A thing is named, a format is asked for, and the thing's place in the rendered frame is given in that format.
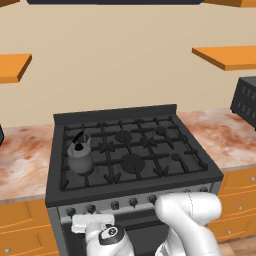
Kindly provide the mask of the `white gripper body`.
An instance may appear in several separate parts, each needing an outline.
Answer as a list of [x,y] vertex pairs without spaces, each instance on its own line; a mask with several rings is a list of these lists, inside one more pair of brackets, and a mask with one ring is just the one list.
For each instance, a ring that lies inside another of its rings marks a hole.
[[115,218],[112,214],[79,214],[72,217],[71,231],[84,233],[89,225],[98,224],[100,228],[114,225]]

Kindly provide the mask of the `dark grey stove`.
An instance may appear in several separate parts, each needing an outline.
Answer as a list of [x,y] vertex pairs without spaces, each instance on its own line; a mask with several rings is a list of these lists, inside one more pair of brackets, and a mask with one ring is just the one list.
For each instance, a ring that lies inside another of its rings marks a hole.
[[[139,213],[153,209],[150,195],[217,193],[223,174],[176,114],[176,105],[57,114],[45,204],[60,256],[69,256],[62,224],[66,209],[86,214]],[[91,138],[94,169],[90,175],[71,171],[67,149],[77,134]],[[136,198],[138,204],[129,204]],[[111,202],[119,209],[112,210]]]

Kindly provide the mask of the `black oven door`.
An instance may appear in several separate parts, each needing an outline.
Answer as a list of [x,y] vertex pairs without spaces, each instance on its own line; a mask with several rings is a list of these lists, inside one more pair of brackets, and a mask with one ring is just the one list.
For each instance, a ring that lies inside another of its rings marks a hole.
[[[115,223],[125,228],[136,256],[154,256],[156,249],[168,234],[168,226],[156,217],[153,209],[116,215]],[[69,256],[87,256],[85,235],[74,234],[71,225],[71,222],[62,224]]]

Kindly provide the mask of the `orange cupboard door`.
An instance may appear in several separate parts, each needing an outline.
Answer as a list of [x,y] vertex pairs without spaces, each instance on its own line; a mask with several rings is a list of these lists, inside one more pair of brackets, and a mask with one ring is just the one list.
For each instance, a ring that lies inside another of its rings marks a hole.
[[58,252],[50,225],[0,234],[0,256],[49,256]]

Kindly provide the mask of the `orange drawer front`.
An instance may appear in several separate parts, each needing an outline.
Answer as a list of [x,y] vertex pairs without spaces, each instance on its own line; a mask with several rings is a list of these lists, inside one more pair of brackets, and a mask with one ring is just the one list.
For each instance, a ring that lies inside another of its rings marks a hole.
[[256,190],[219,197],[222,203],[220,220],[256,213]]
[[[256,215],[214,221],[208,228],[218,242],[253,235],[256,233]],[[227,234],[227,230],[231,230],[232,234]]]
[[[254,177],[255,181],[250,181],[250,177]],[[256,167],[225,172],[219,195],[231,195],[253,190],[256,190]]]
[[43,199],[0,204],[0,233],[49,225]]

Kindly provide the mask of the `black toaster oven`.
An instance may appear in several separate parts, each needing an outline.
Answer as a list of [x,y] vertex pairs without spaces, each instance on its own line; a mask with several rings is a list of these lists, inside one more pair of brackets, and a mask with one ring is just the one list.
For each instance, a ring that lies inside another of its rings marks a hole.
[[238,79],[230,109],[256,130],[256,76]]

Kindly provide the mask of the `orange upper cupboard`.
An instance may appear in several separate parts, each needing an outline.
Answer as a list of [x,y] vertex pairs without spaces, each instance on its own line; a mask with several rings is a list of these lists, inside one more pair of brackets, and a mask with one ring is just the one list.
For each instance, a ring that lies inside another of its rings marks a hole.
[[20,2],[20,0],[0,0],[0,8],[11,5],[11,4],[15,4],[18,2]]
[[204,0],[203,2],[239,8],[256,8],[256,0]]

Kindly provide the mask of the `orange wall shelf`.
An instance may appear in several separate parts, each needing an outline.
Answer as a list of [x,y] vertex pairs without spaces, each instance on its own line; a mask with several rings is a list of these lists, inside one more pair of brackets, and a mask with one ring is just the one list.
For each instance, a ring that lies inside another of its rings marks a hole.
[[0,54],[0,84],[18,83],[31,60],[31,54]]
[[256,45],[193,48],[192,53],[224,71],[256,69]]

